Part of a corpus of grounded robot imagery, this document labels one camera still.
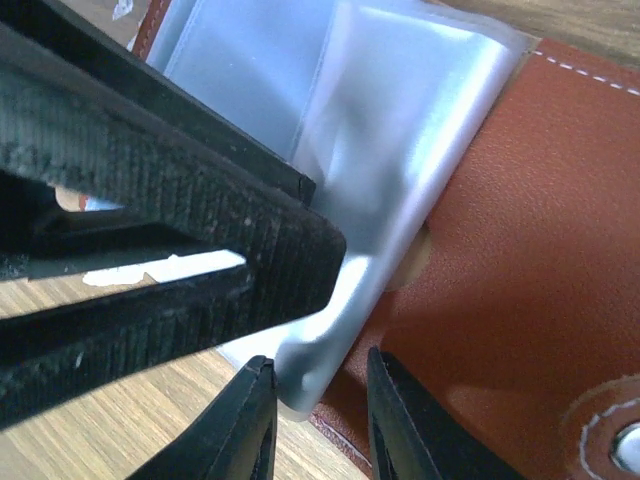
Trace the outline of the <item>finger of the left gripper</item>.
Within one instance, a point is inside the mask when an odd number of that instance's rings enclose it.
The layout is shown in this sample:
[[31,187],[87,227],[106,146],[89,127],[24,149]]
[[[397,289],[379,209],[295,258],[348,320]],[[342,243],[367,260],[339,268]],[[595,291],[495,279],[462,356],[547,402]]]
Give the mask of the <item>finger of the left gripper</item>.
[[1,425],[322,310],[315,185],[59,1],[1,5],[1,276],[228,250],[243,263],[1,323]]

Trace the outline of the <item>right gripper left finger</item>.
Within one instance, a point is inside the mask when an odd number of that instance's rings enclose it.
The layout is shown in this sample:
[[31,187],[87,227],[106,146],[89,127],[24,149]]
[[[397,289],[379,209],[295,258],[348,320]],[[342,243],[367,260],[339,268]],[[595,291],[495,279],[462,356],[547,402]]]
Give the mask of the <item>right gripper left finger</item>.
[[272,479],[277,435],[274,362],[252,357],[174,441],[132,479]]

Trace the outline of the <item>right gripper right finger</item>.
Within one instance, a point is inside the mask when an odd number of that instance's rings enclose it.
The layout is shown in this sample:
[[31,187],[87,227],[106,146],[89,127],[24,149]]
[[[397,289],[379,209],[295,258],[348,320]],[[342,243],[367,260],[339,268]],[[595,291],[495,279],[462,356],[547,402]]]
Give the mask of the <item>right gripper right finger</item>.
[[376,479],[520,479],[470,435],[388,352],[367,356],[368,429]]

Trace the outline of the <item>brown leather card holder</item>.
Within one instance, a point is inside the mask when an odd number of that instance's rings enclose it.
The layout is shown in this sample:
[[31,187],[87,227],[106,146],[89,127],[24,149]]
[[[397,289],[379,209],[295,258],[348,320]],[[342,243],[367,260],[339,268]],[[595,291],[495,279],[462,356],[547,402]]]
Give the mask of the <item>brown leather card holder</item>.
[[528,479],[639,475],[639,75],[426,1],[154,1],[135,52],[317,185],[321,312],[223,345],[372,467],[372,348]]

